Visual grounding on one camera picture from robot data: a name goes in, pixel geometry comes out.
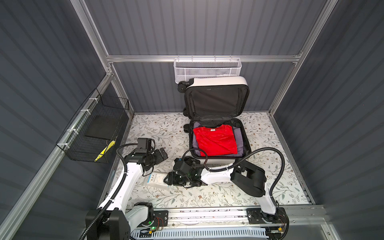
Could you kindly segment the white black suitcase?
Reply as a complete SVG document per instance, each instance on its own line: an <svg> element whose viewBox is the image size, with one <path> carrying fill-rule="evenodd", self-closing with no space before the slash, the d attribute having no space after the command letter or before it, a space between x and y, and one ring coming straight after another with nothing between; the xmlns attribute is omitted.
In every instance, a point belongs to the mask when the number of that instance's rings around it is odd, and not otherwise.
<svg viewBox="0 0 384 240"><path fill-rule="evenodd" d="M250 88L244 77L194 78L188 82L178 83L178 91L184 94L186 107L184 116L190 122L184 125L184 132L189 134L189 148L192 149L192 131L194 123L204 127L215 128L231 125L241 128L244 140L244 154L251 152L251 146L245 127L237 117L243 113L250 94ZM209 157L210 161L220 163L239 157Z"/></svg>

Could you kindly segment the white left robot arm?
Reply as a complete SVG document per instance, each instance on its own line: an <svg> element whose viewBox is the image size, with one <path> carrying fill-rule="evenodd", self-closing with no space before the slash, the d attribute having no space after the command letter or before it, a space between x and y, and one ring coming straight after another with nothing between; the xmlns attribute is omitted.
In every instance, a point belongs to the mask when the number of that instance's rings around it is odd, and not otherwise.
<svg viewBox="0 0 384 240"><path fill-rule="evenodd" d="M124 157L121 150L127 146L135 149ZM124 169L106 199L88 212L81 240L131 240L138 227L143 227L143 235L151 235L164 226L163 220L156 218L151 203L138 202L130 211L126 209L137 181L168 158L165 149L156 149L153 139L139 138L136 143L121 145L116 153Z"/></svg>

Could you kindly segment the purple trousers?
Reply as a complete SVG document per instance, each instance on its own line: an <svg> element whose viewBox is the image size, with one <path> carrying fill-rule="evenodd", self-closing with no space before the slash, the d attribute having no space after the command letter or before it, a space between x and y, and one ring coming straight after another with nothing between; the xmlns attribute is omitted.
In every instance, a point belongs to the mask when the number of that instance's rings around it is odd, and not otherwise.
<svg viewBox="0 0 384 240"><path fill-rule="evenodd" d="M203 127L203 126L200 123L194 123L193 129L198 128L198 127ZM244 150L245 144L244 144L241 128L233 127L233 130L234 130L234 134L235 134L235 138L236 138L236 142L237 142L239 153L236 154L236 155L224 155L224 156L215 156L215 157L241 157L244 154L244 152L245 152L245 150ZM196 155L201 157L201 155L200 155L200 153L198 151L199 149L197 148L198 144L196 142L196 138L194 137L193 131L192 131L192 147L195 149Z"/></svg>

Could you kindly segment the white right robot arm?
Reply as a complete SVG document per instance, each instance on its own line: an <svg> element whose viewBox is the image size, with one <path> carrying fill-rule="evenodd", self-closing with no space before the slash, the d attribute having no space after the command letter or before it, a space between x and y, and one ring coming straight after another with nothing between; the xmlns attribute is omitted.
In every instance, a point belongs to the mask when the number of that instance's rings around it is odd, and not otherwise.
<svg viewBox="0 0 384 240"><path fill-rule="evenodd" d="M248 161L250 157L265 151L274 152L281 159L279 173L270 187L266 184L265 170ZM180 186L186 189L216 183L232 183L245 194L257 199L263 221L267 224L281 223L287 229L289 218L273 197L273 190L284 173L285 165L283 153L272 147L252 151L242 158L235 159L232 164L222 167L208 167L207 157L203 164L197 164L191 157L184 154L182 158L175 160L173 171L167 173L164 183L168 186Z"/></svg>

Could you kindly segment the red t-shirt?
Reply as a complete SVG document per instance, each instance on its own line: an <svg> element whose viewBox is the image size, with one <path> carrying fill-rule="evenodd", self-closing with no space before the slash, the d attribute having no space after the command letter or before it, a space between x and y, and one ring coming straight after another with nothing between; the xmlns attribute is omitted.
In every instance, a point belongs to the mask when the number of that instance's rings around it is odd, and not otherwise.
<svg viewBox="0 0 384 240"><path fill-rule="evenodd" d="M236 155L239 153L233 127L221 125L217 128L198 127L193 129L202 157Z"/></svg>

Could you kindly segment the white box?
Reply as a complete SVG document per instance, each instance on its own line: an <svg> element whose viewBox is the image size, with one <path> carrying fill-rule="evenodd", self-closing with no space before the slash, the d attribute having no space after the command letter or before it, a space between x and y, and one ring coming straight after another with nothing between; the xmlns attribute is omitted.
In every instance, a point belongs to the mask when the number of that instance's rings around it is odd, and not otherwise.
<svg viewBox="0 0 384 240"><path fill-rule="evenodd" d="M167 175L167 173L153 172L148 176L146 185L152 188L168 190L170 186L164 183Z"/></svg>

